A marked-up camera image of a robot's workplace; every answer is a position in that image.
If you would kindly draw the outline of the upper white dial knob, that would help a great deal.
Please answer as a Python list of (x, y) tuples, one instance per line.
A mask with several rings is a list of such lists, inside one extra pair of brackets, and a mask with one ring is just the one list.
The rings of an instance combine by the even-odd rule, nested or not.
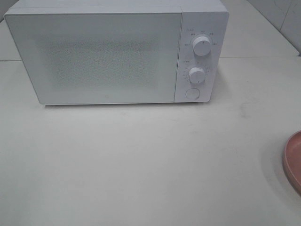
[(206, 56), (210, 53), (212, 40), (208, 35), (200, 34), (192, 40), (193, 52), (197, 56)]

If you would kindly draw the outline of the round white door button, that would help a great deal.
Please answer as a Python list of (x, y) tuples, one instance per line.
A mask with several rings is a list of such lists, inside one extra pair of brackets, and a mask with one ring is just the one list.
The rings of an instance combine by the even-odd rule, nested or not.
[(191, 88), (186, 91), (186, 98), (191, 100), (197, 100), (200, 96), (200, 91), (197, 88)]

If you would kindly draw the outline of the white microwave oven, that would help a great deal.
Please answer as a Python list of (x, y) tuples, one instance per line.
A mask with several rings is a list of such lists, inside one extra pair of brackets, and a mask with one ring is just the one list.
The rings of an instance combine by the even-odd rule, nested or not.
[[(182, 15), (175, 94), (171, 103), (208, 102), (229, 19), (227, 9), (219, 0), (20, 0), (9, 8), (4, 19), (6, 21), (8, 15), (159, 13)], [(206, 56), (197, 56), (193, 52), (191, 42), (200, 34), (208, 35), (212, 40), (211, 51)], [(206, 72), (204, 82), (200, 84), (190, 82), (188, 73), (193, 67), (203, 67)], [(191, 88), (200, 91), (197, 100), (186, 98), (186, 91)]]

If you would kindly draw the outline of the pink round plate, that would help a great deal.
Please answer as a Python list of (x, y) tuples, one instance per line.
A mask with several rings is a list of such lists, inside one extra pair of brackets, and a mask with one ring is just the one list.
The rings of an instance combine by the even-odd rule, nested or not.
[(294, 133), (283, 152), (283, 168), (293, 188), (301, 193), (301, 132)]

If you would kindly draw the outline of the lower white dial knob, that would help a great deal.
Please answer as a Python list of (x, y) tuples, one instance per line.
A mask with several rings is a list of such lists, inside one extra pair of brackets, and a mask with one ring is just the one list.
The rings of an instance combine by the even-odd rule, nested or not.
[(205, 81), (206, 72), (203, 67), (193, 67), (189, 70), (189, 80), (193, 84), (200, 84)]

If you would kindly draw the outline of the white microwave door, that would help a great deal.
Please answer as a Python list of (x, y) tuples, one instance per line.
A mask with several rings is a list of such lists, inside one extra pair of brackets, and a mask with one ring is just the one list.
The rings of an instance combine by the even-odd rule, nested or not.
[(43, 105), (173, 102), (182, 15), (8, 15)]

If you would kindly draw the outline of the white dial knob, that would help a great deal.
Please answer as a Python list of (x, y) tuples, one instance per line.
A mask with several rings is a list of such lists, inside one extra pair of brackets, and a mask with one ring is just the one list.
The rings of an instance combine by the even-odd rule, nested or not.
[(200, 84), (205, 81), (206, 72), (203, 67), (193, 67), (189, 70), (189, 80), (193, 84)]
[(200, 34), (192, 40), (193, 52), (197, 56), (206, 56), (210, 53), (212, 40), (208, 35)]

